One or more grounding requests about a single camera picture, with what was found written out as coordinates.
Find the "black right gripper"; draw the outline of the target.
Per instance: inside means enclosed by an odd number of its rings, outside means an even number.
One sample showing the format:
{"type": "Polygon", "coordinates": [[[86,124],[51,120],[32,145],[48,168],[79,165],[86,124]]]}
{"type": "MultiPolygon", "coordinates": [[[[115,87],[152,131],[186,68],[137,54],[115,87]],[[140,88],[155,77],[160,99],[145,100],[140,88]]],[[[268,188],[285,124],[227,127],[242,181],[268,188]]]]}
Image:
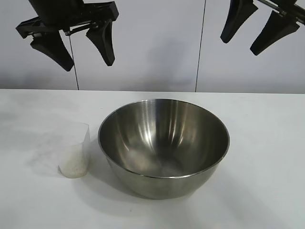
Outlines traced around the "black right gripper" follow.
{"type": "MultiPolygon", "coordinates": [[[[251,52],[256,56],[279,39],[296,32],[300,28],[297,22],[305,23],[305,10],[296,4],[296,0],[258,1],[275,11],[271,12],[267,23],[250,47],[251,52]]],[[[242,24],[257,10],[253,0],[230,0],[221,40],[228,43],[242,24]]]]}

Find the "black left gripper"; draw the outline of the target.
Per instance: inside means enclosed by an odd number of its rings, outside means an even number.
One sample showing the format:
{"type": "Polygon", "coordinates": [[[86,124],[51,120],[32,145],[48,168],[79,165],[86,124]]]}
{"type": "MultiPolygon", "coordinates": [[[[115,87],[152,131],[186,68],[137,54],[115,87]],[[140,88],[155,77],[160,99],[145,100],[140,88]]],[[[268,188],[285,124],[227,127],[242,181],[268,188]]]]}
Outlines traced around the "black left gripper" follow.
{"type": "Polygon", "coordinates": [[[119,16],[114,1],[84,3],[82,0],[31,0],[30,4],[38,16],[21,22],[16,30],[24,39],[34,34],[30,43],[33,49],[69,72],[73,67],[73,59],[58,31],[66,32],[71,27],[84,25],[88,28],[91,24],[97,24],[87,31],[86,36],[98,49],[106,65],[113,65],[112,22],[119,16]]]}

